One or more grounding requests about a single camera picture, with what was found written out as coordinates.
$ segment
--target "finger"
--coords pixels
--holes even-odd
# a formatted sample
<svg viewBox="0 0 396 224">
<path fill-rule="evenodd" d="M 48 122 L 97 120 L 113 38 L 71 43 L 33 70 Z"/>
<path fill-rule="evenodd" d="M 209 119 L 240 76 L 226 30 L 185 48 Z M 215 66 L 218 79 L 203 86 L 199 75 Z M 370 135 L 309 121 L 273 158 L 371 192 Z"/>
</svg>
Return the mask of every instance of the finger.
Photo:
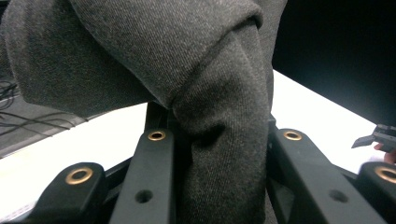
<svg viewBox="0 0 396 224">
<path fill-rule="evenodd" d="M 384 146 L 384 144 L 378 143 L 378 144 L 376 144 L 376 145 L 374 146 L 374 149 L 375 149 L 375 150 L 381 150 L 381 147 L 382 147 L 382 146 Z"/>
<path fill-rule="evenodd" d="M 95 42 L 67 1 L 11 1 L 3 23 L 26 101 L 88 117 L 153 99 Z"/>
</svg>

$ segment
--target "black object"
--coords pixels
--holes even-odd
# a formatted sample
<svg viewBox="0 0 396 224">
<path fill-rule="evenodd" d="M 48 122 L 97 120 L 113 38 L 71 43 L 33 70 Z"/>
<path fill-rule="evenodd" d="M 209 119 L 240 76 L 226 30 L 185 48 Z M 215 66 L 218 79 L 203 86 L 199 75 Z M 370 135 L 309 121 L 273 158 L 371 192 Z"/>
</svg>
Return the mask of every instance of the black object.
<svg viewBox="0 0 396 224">
<path fill-rule="evenodd" d="M 396 223 L 396 169 L 384 162 L 367 162 L 356 179 L 356 189 L 388 223 Z"/>
<path fill-rule="evenodd" d="M 267 189 L 279 223 L 386 223 L 304 133 L 274 131 Z"/>
<path fill-rule="evenodd" d="M 286 4 L 275 70 L 370 120 L 396 126 L 396 1 Z"/>
<path fill-rule="evenodd" d="M 26 219 L 10 223 L 93 223 L 106 195 L 101 165 L 74 164 L 62 170 L 47 186 Z"/>
<path fill-rule="evenodd" d="M 110 223 L 174 223 L 172 133 L 142 134 Z"/>
<path fill-rule="evenodd" d="M 378 124 L 371 135 L 356 140 L 352 148 L 370 146 L 373 142 L 382 143 L 384 145 L 380 150 L 391 152 L 396 148 L 396 128 Z"/>
</svg>

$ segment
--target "gray trousers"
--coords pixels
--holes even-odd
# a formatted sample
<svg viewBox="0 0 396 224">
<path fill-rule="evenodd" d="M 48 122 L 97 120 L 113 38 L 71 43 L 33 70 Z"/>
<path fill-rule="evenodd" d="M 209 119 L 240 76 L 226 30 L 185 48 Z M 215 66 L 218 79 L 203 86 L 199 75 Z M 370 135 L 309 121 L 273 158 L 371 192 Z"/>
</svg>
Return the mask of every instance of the gray trousers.
<svg viewBox="0 0 396 224">
<path fill-rule="evenodd" d="M 272 55 L 286 1 L 13 0 L 0 74 L 77 115 L 156 100 L 192 140 L 179 223 L 263 223 Z"/>
</svg>

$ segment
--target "dark background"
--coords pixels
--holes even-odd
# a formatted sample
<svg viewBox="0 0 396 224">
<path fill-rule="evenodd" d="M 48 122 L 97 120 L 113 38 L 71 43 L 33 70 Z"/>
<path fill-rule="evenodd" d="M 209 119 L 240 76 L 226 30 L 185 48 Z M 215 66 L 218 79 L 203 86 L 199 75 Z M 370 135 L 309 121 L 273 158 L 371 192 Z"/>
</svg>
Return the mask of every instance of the dark background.
<svg viewBox="0 0 396 224">
<path fill-rule="evenodd" d="M 371 122 L 396 126 L 396 1 L 289 0 L 273 65 Z"/>
</svg>

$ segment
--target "black cable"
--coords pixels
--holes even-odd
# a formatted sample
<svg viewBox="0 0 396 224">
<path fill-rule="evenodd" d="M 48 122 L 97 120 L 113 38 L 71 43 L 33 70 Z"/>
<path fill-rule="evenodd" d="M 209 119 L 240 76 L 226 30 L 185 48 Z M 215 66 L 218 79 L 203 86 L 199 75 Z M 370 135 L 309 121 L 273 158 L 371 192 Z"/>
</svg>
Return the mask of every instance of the black cable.
<svg viewBox="0 0 396 224">
<path fill-rule="evenodd" d="M 5 104 L 0 105 L 0 110 L 5 110 L 14 103 L 18 85 L 9 81 L 0 81 L 0 84 L 6 84 L 6 86 L 0 85 L 0 102 L 5 100 Z"/>
<path fill-rule="evenodd" d="M 2 127 L 14 127 L 13 129 L 10 129 L 10 130 L 8 130 L 8 131 L 5 131 L 5 132 L 3 132 L 3 133 L 0 133 L 0 136 L 5 135 L 5 134 L 7 134 L 7 133 L 15 132 L 15 131 L 18 130 L 19 128 L 23 128 L 23 129 L 25 129 L 25 130 L 27 130 L 27 131 L 31 131 L 31 132 L 34 132 L 34 133 L 38 133 L 38 134 L 40 134 L 40 135 L 52 136 L 52 135 L 48 135 L 48 134 L 44 134 L 44 133 L 40 133 L 40 132 L 38 132 L 38 131 L 34 131 L 34 130 L 31 130 L 31 129 L 28 129 L 28 128 L 26 128 L 25 126 L 26 126 L 26 125 L 30 125 L 30 124 L 36 124 L 36 123 L 42 123 L 42 122 L 49 122 L 49 121 L 55 121 L 55 120 L 67 122 L 67 123 L 69 123 L 72 127 L 76 127 L 75 124 L 73 124 L 72 122 L 70 122 L 69 120 L 66 120 L 66 119 L 46 119 L 46 120 L 40 120 L 40 119 L 44 119 L 44 118 L 48 118 L 48 117 L 52 117 L 52 116 L 57 116 L 57 115 L 62 115 L 62 114 L 75 116 L 75 115 L 73 115 L 73 114 L 66 113 L 66 112 L 56 112 L 56 113 L 51 113 L 51 114 L 43 115 L 43 116 L 40 116 L 40 117 L 37 117 L 37 118 L 34 118 L 34 119 L 26 120 L 24 123 L 21 123 L 21 124 L 8 124 L 8 123 L 2 123 L 2 122 L 0 122 L 0 126 L 2 126 Z"/>
<path fill-rule="evenodd" d="M 54 128 L 60 128 L 60 129 L 70 130 L 70 128 L 67 128 L 67 127 L 64 127 L 64 126 L 60 126 L 60 125 L 56 125 L 56 124 L 51 124 L 51 123 L 48 123 L 48 122 L 45 122 L 45 121 L 41 121 L 41 120 L 37 120 L 37 119 L 28 119 L 28 118 L 25 118 L 25 117 L 22 117 L 22 116 L 19 116 L 19 115 L 10 114 L 10 113 L 7 113 L 7 112 L 2 112 L 2 111 L 0 111 L 0 115 L 8 115 L 8 116 L 11 116 L 11 117 L 14 117 L 14 118 L 25 119 L 25 120 L 29 120 L 29 121 L 32 121 L 32 122 L 36 122 L 36 123 L 40 123 L 40 124 L 52 126 L 52 127 L 54 127 Z"/>
</svg>

